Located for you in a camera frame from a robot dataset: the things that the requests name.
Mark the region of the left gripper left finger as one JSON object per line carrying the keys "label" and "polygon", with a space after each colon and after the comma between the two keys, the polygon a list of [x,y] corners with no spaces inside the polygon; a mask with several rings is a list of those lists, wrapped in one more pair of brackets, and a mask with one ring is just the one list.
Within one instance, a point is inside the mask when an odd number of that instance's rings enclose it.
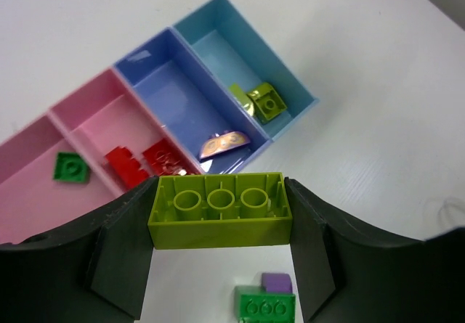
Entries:
{"label": "left gripper left finger", "polygon": [[2,322],[135,322],[158,177],[62,226],[1,245]]}

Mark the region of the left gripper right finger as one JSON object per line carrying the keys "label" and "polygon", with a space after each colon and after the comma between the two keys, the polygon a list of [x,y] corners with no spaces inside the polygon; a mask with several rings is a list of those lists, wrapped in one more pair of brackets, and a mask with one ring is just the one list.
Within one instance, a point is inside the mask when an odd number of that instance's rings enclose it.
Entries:
{"label": "left gripper right finger", "polygon": [[285,188],[306,322],[462,322],[464,229],[415,240],[370,225],[296,179]]}

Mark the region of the red lego brick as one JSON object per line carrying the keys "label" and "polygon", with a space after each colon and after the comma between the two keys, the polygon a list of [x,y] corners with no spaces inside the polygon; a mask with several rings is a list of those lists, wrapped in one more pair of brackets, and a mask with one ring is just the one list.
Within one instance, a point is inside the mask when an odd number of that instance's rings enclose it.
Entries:
{"label": "red lego brick", "polygon": [[178,152],[166,139],[156,142],[142,152],[147,164],[157,176],[184,176],[187,169]]}
{"label": "red lego brick", "polygon": [[112,169],[127,189],[132,189],[150,177],[127,147],[115,147],[105,155]]}

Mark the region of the small green square lego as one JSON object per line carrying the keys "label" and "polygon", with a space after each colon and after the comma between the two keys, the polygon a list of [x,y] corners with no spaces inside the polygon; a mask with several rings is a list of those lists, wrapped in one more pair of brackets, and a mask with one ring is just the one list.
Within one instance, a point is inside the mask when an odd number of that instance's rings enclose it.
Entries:
{"label": "small green square lego", "polygon": [[58,152],[53,179],[56,181],[86,184],[89,180],[89,166],[76,152]]}

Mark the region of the yellow-green long lego brick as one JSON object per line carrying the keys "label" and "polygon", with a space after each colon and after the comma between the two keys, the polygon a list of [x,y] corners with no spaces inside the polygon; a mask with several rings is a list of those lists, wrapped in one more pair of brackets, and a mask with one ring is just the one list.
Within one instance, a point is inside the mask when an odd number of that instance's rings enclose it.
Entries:
{"label": "yellow-green long lego brick", "polygon": [[148,229],[157,250],[285,245],[293,217],[283,174],[162,176]]}

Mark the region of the small yellow-green square lego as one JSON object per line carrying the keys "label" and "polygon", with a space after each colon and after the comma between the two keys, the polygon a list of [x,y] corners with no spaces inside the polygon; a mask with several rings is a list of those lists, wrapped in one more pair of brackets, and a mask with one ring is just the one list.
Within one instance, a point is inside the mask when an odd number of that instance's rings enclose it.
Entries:
{"label": "small yellow-green square lego", "polygon": [[261,124],[269,123],[287,110],[286,103],[268,82],[259,84],[246,95],[254,104],[255,114]]}

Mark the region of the yellow-green lego plate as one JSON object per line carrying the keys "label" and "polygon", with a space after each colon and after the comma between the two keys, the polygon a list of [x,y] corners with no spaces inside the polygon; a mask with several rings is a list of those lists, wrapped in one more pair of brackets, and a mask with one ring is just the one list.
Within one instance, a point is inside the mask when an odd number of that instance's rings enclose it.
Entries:
{"label": "yellow-green lego plate", "polygon": [[255,104],[253,100],[247,95],[246,92],[237,84],[233,83],[229,86],[230,93],[237,99],[241,107],[250,115],[254,116],[255,114]]}

